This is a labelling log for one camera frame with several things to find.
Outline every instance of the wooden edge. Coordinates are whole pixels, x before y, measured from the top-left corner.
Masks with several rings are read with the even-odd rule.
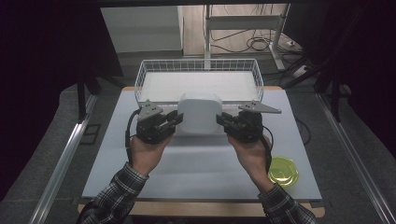
[[[301,203],[316,217],[323,217],[324,207],[312,208],[310,203]],[[81,212],[84,204],[78,205]],[[130,215],[157,217],[263,217],[261,203],[176,203],[136,202]]]
[[[281,91],[283,89],[278,86],[264,86],[264,90],[265,91]]]
[[[134,87],[124,87],[123,91],[134,91]]]
[[[282,88],[278,87],[278,86],[264,86],[264,89],[266,91],[281,91]],[[134,87],[124,87],[122,89],[123,91],[134,91]]]

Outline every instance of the wall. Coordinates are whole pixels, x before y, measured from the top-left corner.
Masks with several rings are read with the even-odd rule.
[[[181,50],[177,7],[112,7],[101,10],[117,53]]]

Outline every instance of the checkered shirt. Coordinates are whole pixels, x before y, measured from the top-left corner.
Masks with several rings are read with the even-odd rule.
[[[265,214],[272,223],[317,223],[311,211],[294,201],[278,184],[267,193],[259,194]]]
[[[95,197],[93,209],[84,214],[82,223],[117,223],[131,211],[148,179],[126,162],[114,175],[110,185]]]
[[[117,223],[134,206],[135,199],[149,178],[135,171],[128,162],[93,200],[93,208],[83,214],[84,224]],[[314,214],[295,202],[278,184],[259,194],[264,212],[272,223],[317,223]]]

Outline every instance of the white board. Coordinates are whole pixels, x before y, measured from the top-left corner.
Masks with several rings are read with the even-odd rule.
[[[298,201],[321,200],[286,93],[265,91],[263,103],[282,110],[282,114],[263,115],[263,124],[275,138],[273,156],[292,159],[299,171],[299,180],[286,191]],[[128,118],[136,109],[134,92],[123,91],[82,197],[96,196],[128,160],[124,132]],[[139,198],[249,201],[257,200],[258,193],[225,136],[176,136]]]

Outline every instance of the human hand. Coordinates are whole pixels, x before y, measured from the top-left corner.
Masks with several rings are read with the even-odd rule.
[[[159,144],[147,144],[134,136],[131,138],[130,146],[132,152],[132,167],[141,175],[148,176],[158,165],[163,155],[163,150],[171,141],[172,135]]]
[[[268,178],[265,159],[265,150],[269,150],[269,148],[265,148],[260,140],[255,143],[241,143],[230,135],[227,136],[228,141],[235,149],[239,162],[259,191],[265,193],[272,189],[274,184]],[[264,136],[264,138],[271,147],[268,137]]]

